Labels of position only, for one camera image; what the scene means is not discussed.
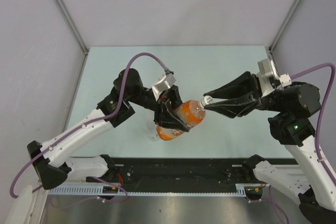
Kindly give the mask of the large orange tea bottle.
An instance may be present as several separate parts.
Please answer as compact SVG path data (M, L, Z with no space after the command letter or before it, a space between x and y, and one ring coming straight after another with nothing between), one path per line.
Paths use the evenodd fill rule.
M202 101L189 100L180 105L175 113L186 124L189 129L200 124L206 115ZM160 139L164 141L173 140L184 133L182 130L166 129L161 126L156 127Z

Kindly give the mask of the white bottle cap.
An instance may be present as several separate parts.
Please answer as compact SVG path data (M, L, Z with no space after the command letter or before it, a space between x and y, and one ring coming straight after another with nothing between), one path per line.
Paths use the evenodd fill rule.
M200 101L200 105L202 108L205 108L207 105L210 105L213 103L213 98L209 95L203 96L203 98Z

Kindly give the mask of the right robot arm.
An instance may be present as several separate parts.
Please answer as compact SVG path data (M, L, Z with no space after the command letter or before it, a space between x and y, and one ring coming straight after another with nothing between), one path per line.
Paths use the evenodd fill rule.
M292 154L307 182L294 179L259 155L243 162L243 179L276 188L299 206L310 223L335 223L333 172L323 168L325 160L318 156L314 144L317 131L309 120L321 108L319 89L309 83L292 82L286 74L244 72L207 95L216 102L206 110L231 119L253 110L275 111L276 115L268 119L271 136Z

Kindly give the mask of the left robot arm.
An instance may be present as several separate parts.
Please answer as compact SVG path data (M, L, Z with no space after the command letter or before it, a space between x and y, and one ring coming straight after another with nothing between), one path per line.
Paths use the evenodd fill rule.
M99 134L134 115L132 104L153 111L157 126L188 132L186 123L175 112L182 100L174 83L173 72L167 70L151 88L146 88L136 69L124 69L114 80L110 94L81 122L54 139L29 143L27 149L42 187L54 189L69 179L98 177L105 182L112 181L116 167L108 155L80 158L78 164L70 156Z

